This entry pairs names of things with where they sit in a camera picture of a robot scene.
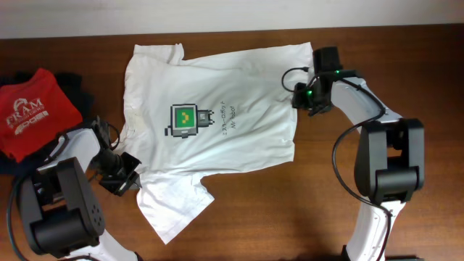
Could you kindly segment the white t-shirt with robot print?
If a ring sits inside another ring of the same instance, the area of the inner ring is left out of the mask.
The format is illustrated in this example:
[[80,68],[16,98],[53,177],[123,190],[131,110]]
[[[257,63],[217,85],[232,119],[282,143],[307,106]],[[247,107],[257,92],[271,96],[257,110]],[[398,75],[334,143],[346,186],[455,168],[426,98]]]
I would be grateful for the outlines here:
[[203,177],[293,160],[290,88],[311,71],[310,43],[196,59],[181,44],[135,46],[117,151],[139,160],[136,201],[164,243],[212,203]]

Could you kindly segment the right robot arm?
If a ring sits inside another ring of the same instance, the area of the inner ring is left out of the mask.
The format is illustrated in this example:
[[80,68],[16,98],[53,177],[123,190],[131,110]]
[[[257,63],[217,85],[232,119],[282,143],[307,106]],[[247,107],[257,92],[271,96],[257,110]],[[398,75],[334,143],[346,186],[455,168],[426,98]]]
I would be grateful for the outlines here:
[[[310,117],[340,109],[352,127],[335,141],[331,164],[338,182],[360,201],[354,232],[341,251],[349,261],[385,260],[394,222],[425,181],[424,126],[389,109],[356,70],[346,70],[335,46],[313,52],[311,76],[292,89],[291,105]],[[343,181],[336,160],[342,140],[360,134],[354,166],[356,189]]]

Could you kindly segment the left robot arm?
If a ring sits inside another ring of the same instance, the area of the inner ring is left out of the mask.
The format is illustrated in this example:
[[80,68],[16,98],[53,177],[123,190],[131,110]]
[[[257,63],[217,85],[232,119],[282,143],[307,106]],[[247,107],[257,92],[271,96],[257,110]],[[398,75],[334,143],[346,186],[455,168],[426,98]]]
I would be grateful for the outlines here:
[[37,255],[58,260],[141,260],[106,229],[101,206],[87,177],[122,196],[140,185],[140,160],[116,153],[113,125],[95,117],[58,135],[44,163],[21,177],[9,198],[19,210],[25,238]]

